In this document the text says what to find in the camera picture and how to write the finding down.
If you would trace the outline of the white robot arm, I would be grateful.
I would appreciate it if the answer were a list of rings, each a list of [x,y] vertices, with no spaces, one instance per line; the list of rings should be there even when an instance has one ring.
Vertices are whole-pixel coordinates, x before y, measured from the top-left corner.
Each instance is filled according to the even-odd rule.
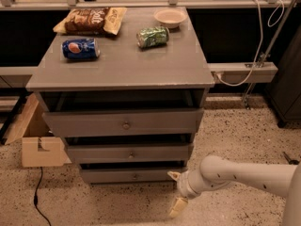
[[[240,183],[286,199],[281,226],[301,224],[301,164],[236,163],[208,155],[196,169],[167,174],[177,183],[179,192],[169,211],[171,218],[178,216],[202,192]]]

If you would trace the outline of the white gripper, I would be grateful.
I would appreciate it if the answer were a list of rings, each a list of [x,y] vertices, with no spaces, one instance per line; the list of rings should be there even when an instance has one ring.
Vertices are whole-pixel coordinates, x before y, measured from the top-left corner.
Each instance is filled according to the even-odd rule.
[[[192,200],[201,194],[201,176],[196,169],[188,170],[182,174],[177,171],[169,171],[167,175],[177,181],[177,189],[181,194],[181,197],[175,199],[169,211],[169,216],[175,218],[188,205],[188,200]]]

